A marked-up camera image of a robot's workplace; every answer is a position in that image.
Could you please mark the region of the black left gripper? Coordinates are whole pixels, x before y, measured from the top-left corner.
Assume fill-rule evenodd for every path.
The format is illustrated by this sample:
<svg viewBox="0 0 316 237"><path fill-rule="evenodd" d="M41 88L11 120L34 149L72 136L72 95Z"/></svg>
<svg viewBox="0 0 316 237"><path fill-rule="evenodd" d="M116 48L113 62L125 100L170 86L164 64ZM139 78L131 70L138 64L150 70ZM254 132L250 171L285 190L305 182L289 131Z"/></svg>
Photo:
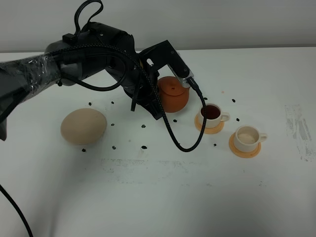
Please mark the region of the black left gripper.
<svg viewBox="0 0 316 237"><path fill-rule="evenodd" d="M146 109L154 119L162 117L162 104L158 99L158 75L145 58L124 58L122 87L132 99L131 108L137 105Z"/></svg>

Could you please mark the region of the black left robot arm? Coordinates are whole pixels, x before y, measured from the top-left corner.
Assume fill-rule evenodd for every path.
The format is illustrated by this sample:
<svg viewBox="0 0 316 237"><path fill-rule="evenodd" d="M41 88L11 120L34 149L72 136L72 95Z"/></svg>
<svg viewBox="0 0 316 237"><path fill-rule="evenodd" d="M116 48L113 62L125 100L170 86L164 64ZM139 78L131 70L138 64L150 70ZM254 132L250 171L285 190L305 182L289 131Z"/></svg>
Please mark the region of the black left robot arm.
<svg viewBox="0 0 316 237"><path fill-rule="evenodd" d="M50 44L45 53L0 65L0 138L7 138L6 119L21 103L52 85L78 84L94 91L123 87L132 107L142 106L155 119L162 117L156 99L157 79L144 56L134 49L125 31L87 23L75 34Z"/></svg>

